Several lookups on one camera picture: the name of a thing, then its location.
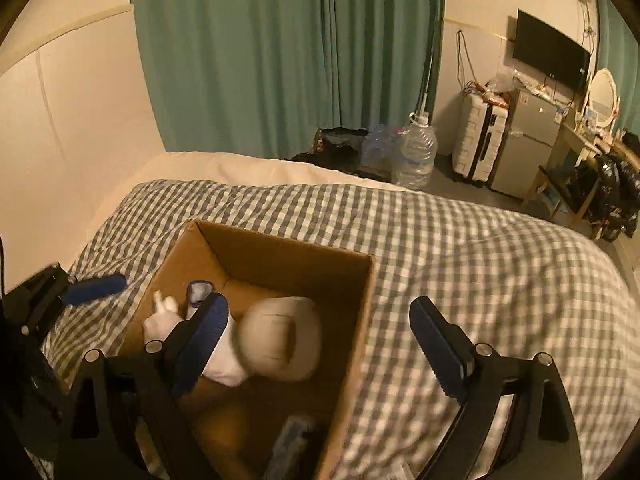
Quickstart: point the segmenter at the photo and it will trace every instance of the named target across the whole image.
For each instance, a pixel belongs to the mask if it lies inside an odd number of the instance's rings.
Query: white wall
[[[47,43],[0,76],[7,287],[72,262],[100,202],[164,152],[133,11]]]
[[[456,32],[461,29],[466,37],[476,77],[486,82],[503,66],[512,66],[543,82],[544,75],[514,60],[511,56],[515,37],[515,19],[518,9],[549,23],[578,43],[582,43],[586,8],[578,0],[445,0],[445,23],[442,41],[442,61],[438,91],[434,106],[433,124],[438,129],[438,150],[452,152],[460,120],[462,96],[457,81]],[[598,15],[595,0],[590,3],[591,26],[597,31]],[[591,49],[590,40],[584,41]],[[595,63],[595,51],[591,57]],[[471,79],[465,60],[466,79]],[[570,101],[572,92],[558,85],[558,98]]]
[[[0,44],[0,74],[60,34],[130,9],[130,0],[30,0]]]

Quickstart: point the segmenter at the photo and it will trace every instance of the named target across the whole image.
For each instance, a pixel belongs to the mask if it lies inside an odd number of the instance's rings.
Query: silver mini fridge
[[[491,189],[524,198],[538,166],[544,166],[556,142],[558,109],[544,99],[519,90],[511,95],[505,135],[494,171]]]

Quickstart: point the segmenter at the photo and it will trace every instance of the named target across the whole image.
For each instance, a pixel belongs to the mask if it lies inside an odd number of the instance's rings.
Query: television
[[[591,57],[589,51],[522,10],[518,11],[513,57],[575,92],[584,91]]]

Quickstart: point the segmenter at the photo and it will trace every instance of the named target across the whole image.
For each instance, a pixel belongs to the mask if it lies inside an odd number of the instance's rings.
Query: white mirror frame
[[[588,89],[589,106],[591,108],[593,108],[593,95],[591,93],[591,85],[593,84],[593,80],[596,79],[596,77],[599,76],[599,75],[604,76],[609,80],[609,84],[610,84],[611,90],[613,92],[613,106],[612,106],[611,113],[610,113],[609,117],[606,117],[606,118],[601,120],[600,119],[600,115],[598,114],[598,120],[596,122],[596,126],[598,126],[599,128],[606,128],[607,126],[609,126],[611,124],[613,119],[616,117],[616,112],[617,112],[618,106],[620,104],[619,104],[619,99],[618,99],[618,89],[616,88],[616,82],[613,79],[612,73],[607,68],[601,68],[600,70],[598,70],[593,75],[593,77],[591,78],[591,81],[589,82],[589,89]]]

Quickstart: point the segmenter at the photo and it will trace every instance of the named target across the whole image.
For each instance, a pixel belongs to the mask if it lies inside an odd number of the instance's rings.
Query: cardboard box
[[[143,349],[142,322],[153,313],[154,291],[173,296],[184,316],[186,289],[192,280],[213,282],[227,298],[236,321],[263,298],[306,296],[316,302],[322,354],[309,380],[284,383],[253,376],[237,388],[228,388],[201,377],[181,399],[180,408],[225,480],[259,478],[287,417],[311,416],[329,428],[315,469],[315,478],[329,478],[342,452],[361,380],[371,258],[221,224],[192,222],[151,280],[120,354]]]

